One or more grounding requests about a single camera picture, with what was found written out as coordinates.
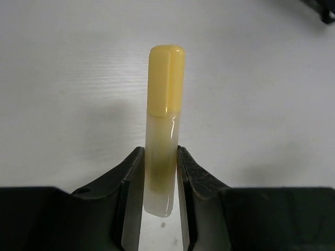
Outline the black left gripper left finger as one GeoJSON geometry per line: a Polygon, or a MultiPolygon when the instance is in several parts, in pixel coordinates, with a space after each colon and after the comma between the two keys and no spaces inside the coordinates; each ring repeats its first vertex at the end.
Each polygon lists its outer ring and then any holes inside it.
{"type": "Polygon", "coordinates": [[[144,149],[72,193],[1,188],[1,250],[137,250],[144,149]]]}

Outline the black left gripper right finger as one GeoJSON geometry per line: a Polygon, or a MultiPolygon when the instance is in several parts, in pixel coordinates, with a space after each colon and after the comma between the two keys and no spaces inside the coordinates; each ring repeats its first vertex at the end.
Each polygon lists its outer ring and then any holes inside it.
{"type": "Polygon", "coordinates": [[[177,149],[184,250],[334,250],[334,189],[232,188],[177,149]]]}

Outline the yellow pastel highlighter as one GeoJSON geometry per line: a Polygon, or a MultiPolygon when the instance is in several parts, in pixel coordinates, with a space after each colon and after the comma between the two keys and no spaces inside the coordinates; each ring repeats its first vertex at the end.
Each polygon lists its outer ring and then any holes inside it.
{"type": "Polygon", "coordinates": [[[143,207],[166,218],[174,202],[185,51],[158,45],[149,54],[143,207]]]}

